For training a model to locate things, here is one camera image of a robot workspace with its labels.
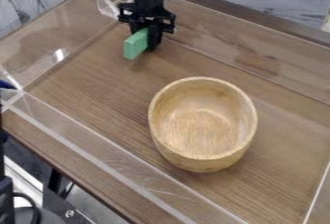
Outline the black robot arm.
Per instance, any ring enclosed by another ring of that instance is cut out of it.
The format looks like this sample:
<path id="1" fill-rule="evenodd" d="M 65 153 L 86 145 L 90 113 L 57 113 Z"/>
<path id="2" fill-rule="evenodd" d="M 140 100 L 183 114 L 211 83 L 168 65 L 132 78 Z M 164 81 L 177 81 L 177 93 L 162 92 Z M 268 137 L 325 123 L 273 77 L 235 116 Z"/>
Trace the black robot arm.
<path id="1" fill-rule="evenodd" d="M 132 0 L 118 5 L 118 20 L 126 23 L 134 34 L 146 30 L 146 50 L 161 43 L 162 34 L 173 33 L 176 15 L 165 9 L 165 0 Z"/>

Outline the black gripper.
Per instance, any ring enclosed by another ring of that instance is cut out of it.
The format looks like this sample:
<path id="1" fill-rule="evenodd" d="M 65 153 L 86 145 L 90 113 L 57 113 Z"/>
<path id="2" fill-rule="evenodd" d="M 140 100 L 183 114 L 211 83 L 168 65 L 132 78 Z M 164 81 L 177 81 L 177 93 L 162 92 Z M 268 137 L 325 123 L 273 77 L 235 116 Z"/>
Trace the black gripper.
<path id="1" fill-rule="evenodd" d="M 162 39 L 162 32 L 173 33 L 174 14 L 164 7 L 164 0 L 132 0 L 118 5 L 118 20 L 136 33 L 148 27 L 146 50 L 153 51 Z"/>

